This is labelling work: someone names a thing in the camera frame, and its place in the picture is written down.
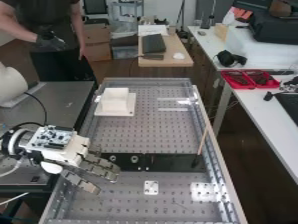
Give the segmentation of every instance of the white wall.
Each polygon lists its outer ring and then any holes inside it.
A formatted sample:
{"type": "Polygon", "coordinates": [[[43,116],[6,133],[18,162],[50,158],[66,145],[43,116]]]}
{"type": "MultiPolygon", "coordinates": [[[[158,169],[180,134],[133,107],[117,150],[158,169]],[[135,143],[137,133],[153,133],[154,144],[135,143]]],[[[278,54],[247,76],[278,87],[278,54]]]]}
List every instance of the white wall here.
{"type": "Polygon", "coordinates": [[[13,38],[6,33],[4,33],[2,31],[0,31],[0,46],[2,46],[4,44],[6,44],[12,40],[13,40],[13,38]]]}
{"type": "MultiPolygon", "coordinates": [[[[143,0],[145,1],[145,16],[157,16],[158,19],[163,20],[165,18],[171,23],[176,22],[179,8],[182,5],[182,0],[143,0]]],[[[123,11],[123,13],[133,13],[133,10],[123,11]]],[[[195,0],[184,1],[184,29],[186,26],[192,25],[195,14],[195,0]]],[[[90,18],[106,18],[106,15],[90,16],[90,18]]]]}

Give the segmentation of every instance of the transparent acrylic enclosure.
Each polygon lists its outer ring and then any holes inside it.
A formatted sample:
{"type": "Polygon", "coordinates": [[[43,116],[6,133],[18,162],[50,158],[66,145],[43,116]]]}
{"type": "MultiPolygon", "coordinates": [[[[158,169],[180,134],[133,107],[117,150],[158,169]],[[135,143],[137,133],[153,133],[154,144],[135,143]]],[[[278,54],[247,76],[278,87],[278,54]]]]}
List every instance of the transparent acrylic enclosure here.
{"type": "MultiPolygon", "coordinates": [[[[135,114],[94,117],[97,103],[93,103],[81,130],[81,135],[91,140],[90,150],[194,155],[204,121],[188,79],[105,79],[98,95],[105,88],[122,87],[137,94],[135,114]]],[[[59,179],[45,222],[239,223],[210,136],[202,161],[203,172],[121,172],[115,184],[89,178],[102,189],[98,196],[59,179]],[[146,181],[158,182],[158,194],[145,194],[146,181]]]]}

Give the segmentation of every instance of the desk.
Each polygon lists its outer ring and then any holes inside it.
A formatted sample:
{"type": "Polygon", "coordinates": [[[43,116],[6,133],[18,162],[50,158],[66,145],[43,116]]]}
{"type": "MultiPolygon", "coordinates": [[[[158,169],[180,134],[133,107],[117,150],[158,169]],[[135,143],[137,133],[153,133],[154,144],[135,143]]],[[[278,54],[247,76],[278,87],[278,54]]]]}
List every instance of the desk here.
{"type": "MultiPolygon", "coordinates": [[[[196,34],[198,28],[188,27],[190,33],[194,36],[215,70],[219,72],[227,68],[222,67],[218,60],[214,59],[214,55],[222,50],[224,50],[224,43],[222,40],[214,35],[214,27],[208,30],[203,30],[206,32],[206,36],[199,36],[196,34]]],[[[244,66],[236,66],[231,69],[262,69],[262,70],[287,70],[287,66],[278,65],[251,65],[246,64],[244,66]]],[[[292,76],[274,76],[276,80],[290,80],[292,76]]],[[[271,90],[234,90],[230,88],[230,85],[223,81],[220,76],[218,76],[218,80],[223,85],[223,91],[220,95],[220,100],[218,104],[218,110],[215,114],[215,119],[212,123],[212,130],[215,135],[218,135],[222,120],[224,117],[226,108],[228,105],[228,100],[231,93],[234,93],[240,105],[243,106],[255,126],[258,127],[263,138],[266,139],[271,149],[274,150],[283,166],[286,167],[292,179],[298,183],[298,165],[296,160],[294,158],[298,157],[298,128],[291,118],[288,117],[286,111],[280,107],[275,98],[270,102],[263,101],[263,96],[267,91],[271,90]]],[[[214,106],[214,100],[216,96],[218,88],[212,91],[210,108],[214,106]]]]}
{"type": "MultiPolygon", "coordinates": [[[[191,67],[192,59],[184,49],[184,46],[176,36],[162,36],[166,46],[166,52],[163,53],[163,60],[147,60],[142,57],[138,58],[139,67],[191,67]],[[184,55],[183,60],[176,60],[172,58],[174,53],[182,53],[184,55]]],[[[142,55],[142,38],[138,37],[138,55],[142,55]]]]}
{"type": "Polygon", "coordinates": [[[211,27],[208,30],[199,29],[195,26],[188,26],[187,28],[190,31],[188,34],[194,37],[216,71],[231,70],[231,69],[238,69],[238,70],[239,69],[260,69],[260,70],[287,70],[288,69],[290,66],[279,64],[278,61],[272,63],[267,63],[267,64],[266,63],[252,64],[250,63],[248,60],[244,66],[236,64],[232,68],[223,67],[216,57],[214,58],[214,56],[220,51],[228,50],[228,48],[224,42],[215,36],[214,27],[211,27]],[[206,33],[206,36],[198,35],[196,33],[198,30],[203,31],[206,33]]]}
{"type": "MultiPolygon", "coordinates": [[[[288,81],[294,76],[274,76],[278,81],[288,81]]],[[[278,89],[235,90],[228,91],[235,95],[250,119],[263,135],[274,153],[286,167],[298,184],[298,126],[282,108],[275,97],[266,102],[263,97],[267,91],[280,92],[278,89]]]]}
{"type": "MultiPolygon", "coordinates": [[[[33,94],[42,102],[47,111],[47,123],[63,127],[74,127],[79,130],[81,122],[87,109],[87,99],[93,96],[93,82],[49,82],[33,94]]],[[[42,123],[43,111],[38,103],[26,98],[12,109],[0,108],[0,123],[5,129],[26,121],[42,123]]],[[[0,173],[14,165],[16,160],[0,157],[0,173]]],[[[30,166],[25,161],[19,169],[1,178],[0,192],[42,192],[50,190],[51,176],[45,174],[41,168],[30,166]]]]}

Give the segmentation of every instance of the red container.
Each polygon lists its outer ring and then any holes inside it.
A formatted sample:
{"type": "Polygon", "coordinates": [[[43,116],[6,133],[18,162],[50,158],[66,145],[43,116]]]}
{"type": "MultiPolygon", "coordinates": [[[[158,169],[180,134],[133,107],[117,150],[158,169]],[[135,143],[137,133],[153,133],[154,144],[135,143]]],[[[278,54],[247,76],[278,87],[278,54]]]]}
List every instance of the red container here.
{"type": "Polygon", "coordinates": [[[254,89],[255,83],[248,76],[236,70],[226,70],[220,72],[220,75],[232,89],[254,89]]]}
{"type": "Polygon", "coordinates": [[[275,89],[279,88],[279,82],[272,78],[272,76],[260,70],[247,70],[244,74],[254,81],[255,87],[259,89],[275,89]]]}

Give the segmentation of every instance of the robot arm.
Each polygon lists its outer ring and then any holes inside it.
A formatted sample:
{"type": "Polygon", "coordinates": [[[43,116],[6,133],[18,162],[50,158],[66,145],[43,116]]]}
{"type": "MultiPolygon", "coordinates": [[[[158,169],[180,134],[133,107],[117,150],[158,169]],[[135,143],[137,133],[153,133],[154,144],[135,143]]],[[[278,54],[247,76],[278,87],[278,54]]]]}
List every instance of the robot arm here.
{"type": "Polygon", "coordinates": [[[89,146],[89,139],[78,136],[73,129],[47,125],[35,132],[19,127],[12,129],[2,136],[0,149],[4,155],[18,161],[27,158],[47,173],[61,174],[71,184],[98,194],[99,187],[81,175],[98,176],[114,183],[121,170],[99,158],[98,152],[90,151],[89,146]]]}

